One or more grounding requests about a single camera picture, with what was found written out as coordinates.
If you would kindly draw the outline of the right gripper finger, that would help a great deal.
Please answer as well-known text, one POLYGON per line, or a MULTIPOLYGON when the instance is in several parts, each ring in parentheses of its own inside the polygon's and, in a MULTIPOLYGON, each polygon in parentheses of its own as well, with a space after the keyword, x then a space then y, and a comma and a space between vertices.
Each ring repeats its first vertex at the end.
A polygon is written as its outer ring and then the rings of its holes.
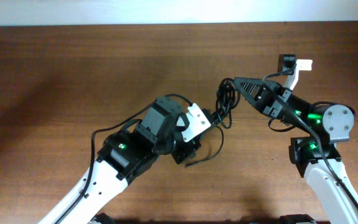
POLYGON ((275 81, 262 81, 260 78, 245 78, 245 77, 236 77, 234 79, 234 85, 239 90, 250 90, 252 86, 259 85, 261 88, 266 90, 269 88, 271 90, 280 88, 280 84, 275 81))
POLYGON ((271 105, 271 96, 261 83, 236 83, 235 86, 255 109, 271 105))

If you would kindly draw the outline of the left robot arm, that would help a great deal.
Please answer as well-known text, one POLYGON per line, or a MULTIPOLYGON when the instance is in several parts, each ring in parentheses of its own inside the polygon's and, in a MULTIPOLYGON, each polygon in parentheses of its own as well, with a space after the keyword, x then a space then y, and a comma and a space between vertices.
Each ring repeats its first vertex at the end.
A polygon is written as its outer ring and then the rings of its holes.
POLYGON ((214 114, 190 103, 184 111, 169 96, 146 107, 145 118, 129 118, 109 135, 79 182, 41 219, 41 223, 89 223, 114 197, 152 167, 161 155, 181 164, 195 155, 214 114))

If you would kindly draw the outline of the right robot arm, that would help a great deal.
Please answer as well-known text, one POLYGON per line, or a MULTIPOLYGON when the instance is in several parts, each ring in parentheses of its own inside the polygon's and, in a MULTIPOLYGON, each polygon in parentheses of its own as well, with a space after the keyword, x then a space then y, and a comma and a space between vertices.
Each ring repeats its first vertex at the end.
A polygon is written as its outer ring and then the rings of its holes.
POLYGON ((358 223, 358 194, 337 151, 337 144, 350 138, 356 112, 347 105, 309 103, 293 94, 300 72, 310 71, 312 64, 311 59, 283 54, 277 73, 263 78, 236 77, 234 86, 261 114, 309 134, 290 139, 291 163, 316 194, 331 223, 358 223))

